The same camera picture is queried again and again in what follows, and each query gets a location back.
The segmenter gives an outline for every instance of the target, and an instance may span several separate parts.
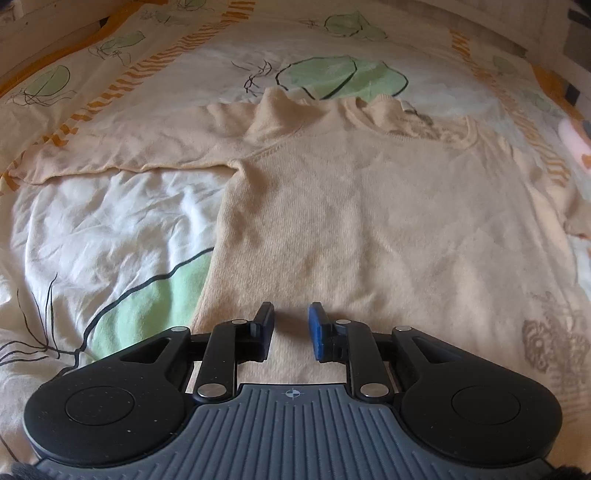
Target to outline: triangular cutout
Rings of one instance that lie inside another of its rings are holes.
[[[153,364],[164,351],[170,338],[162,337],[121,357],[122,362]]]
[[[430,364],[445,364],[462,358],[457,353],[450,352],[422,337],[413,337],[413,341]]]

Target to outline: orange striped border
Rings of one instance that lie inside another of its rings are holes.
[[[519,104],[499,85],[495,77],[472,60],[470,56],[470,45],[468,43],[470,39],[456,30],[450,29],[450,33],[452,34],[452,48],[458,52],[463,62],[472,71],[476,80],[480,80],[487,85],[501,101],[503,108],[515,122],[517,128],[523,133],[527,142],[539,153],[552,183],[566,187],[571,177],[566,162],[554,153],[552,147],[541,136],[535,124],[527,118],[525,112],[519,107]]]
[[[65,147],[69,142],[66,137],[78,133],[78,127],[75,126],[78,122],[90,122],[93,119],[93,115],[102,112],[107,106],[112,104],[113,101],[123,97],[127,92],[132,92],[144,82],[144,79],[165,69],[183,53],[195,50],[195,48],[203,45],[216,34],[225,30],[229,25],[248,20],[250,18],[250,13],[246,13],[244,8],[247,7],[248,12],[252,12],[254,11],[255,5],[256,1],[230,1],[226,11],[221,14],[222,20],[219,23],[205,24],[195,33],[181,37],[166,50],[135,63],[125,71],[120,78],[117,78],[111,83],[97,98],[88,102],[84,107],[73,113],[65,123],[58,127],[55,133],[49,136],[43,135],[41,139],[33,143],[33,145],[51,141],[56,147]],[[19,158],[14,160],[2,176],[0,176],[0,179],[4,179],[13,192],[18,188],[18,184],[9,176],[8,172],[20,165],[26,151],[27,150],[23,151],[21,155],[19,155]]]

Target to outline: gray ribbed plate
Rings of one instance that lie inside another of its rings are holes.
[[[551,470],[543,460],[479,469],[439,458],[388,407],[353,400],[338,384],[244,385],[234,400],[197,408],[181,435],[147,458],[37,468],[59,480],[535,480]]]

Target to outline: green shape on fabric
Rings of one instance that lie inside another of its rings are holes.
[[[408,79],[383,61],[340,57],[312,57],[290,64],[275,77],[285,90],[303,88],[313,99],[357,96],[369,102],[376,95],[398,95]]]
[[[497,71],[502,75],[516,75],[518,73],[517,68],[509,60],[498,55],[493,55],[492,62],[495,65]]]
[[[331,15],[324,22],[324,27],[329,32],[344,37],[356,36],[370,40],[386,38],[386,33],[382,29],[370,25],[357,10],[352,14]]]
[[[141,42],[145,38],[144,34],[139,30],[130,32],[122,37],[115,37],[100,46],[101,51],[107,55],[111,55],[119,48],[131,47]]]
[[[523,90],[523,95],[527,100],[529,100],[543,112],[550,112],[552,110],[552,105],[550,105],[550,103],[547,100],[545,100],[541,95],[530,90]]]
[[[192,12],[194,10],[199,10],[205,5],[205,2],[206,0],[178,0],[177,5],[182,10]]]
[[[98,360],[170,327],[189,326],[211,257],[207,251],[169,274],[153,277],[128,296],[124,294],[98,321],[87,352]]]
[[[55,95],[70,81],[70,70],[63,65],[48,70],[25,88],[24,93],[34,97]]]

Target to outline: pink object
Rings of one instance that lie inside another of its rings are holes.
[[[591,138],[586,132],[589,123],[564,118],[558,125],[558,135],[574,159],[591,176]]]

